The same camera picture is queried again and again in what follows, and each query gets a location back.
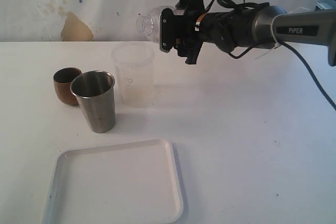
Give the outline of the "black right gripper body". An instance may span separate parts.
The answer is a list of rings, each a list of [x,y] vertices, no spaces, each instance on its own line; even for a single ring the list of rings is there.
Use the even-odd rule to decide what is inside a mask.
[[[177,51],[200,51],[203,43],[198,39],[195,24],[204,13],[204,6],[176,6],[174,10],[174,44]]]

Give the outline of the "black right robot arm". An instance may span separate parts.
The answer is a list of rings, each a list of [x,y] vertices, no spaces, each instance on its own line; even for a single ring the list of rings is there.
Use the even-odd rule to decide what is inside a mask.
[[[179,0],[182,15],[172,18],[172,45],[187,64],[195,64],[203,43],[213,43],[230,54],[237,47],[271,49],[296,42],[326,46],[328,64],[335,66],[335,11],[332,9],[288,13],[269,2],[233,0]]]

